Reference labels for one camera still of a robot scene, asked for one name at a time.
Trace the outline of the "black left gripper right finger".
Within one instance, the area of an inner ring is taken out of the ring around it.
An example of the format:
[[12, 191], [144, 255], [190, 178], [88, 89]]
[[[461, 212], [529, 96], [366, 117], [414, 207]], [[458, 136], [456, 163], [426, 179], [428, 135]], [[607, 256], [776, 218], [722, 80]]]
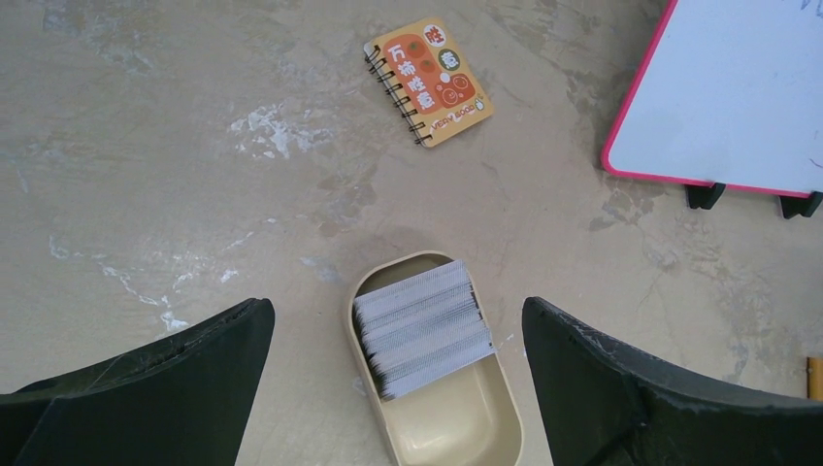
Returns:
[[818, 465], [822, 405], [684, 369], [540, 297], [525, 350], [556, 465]]

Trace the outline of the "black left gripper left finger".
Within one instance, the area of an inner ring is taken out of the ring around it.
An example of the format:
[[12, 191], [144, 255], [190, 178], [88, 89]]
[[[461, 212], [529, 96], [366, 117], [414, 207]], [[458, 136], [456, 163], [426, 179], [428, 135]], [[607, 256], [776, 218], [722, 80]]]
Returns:
[[250, 298], [179, 333], [1, 398], [5, 465], [232, 465], [276, 312]]

